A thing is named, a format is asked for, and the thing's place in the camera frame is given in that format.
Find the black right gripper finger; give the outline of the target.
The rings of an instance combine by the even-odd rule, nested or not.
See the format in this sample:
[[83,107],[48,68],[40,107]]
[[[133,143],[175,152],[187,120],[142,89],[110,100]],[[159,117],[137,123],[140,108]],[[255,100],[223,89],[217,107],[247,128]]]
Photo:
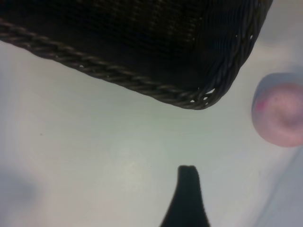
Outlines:
[[195,166],[179,166],[177,185],[162,227],[210,227]]

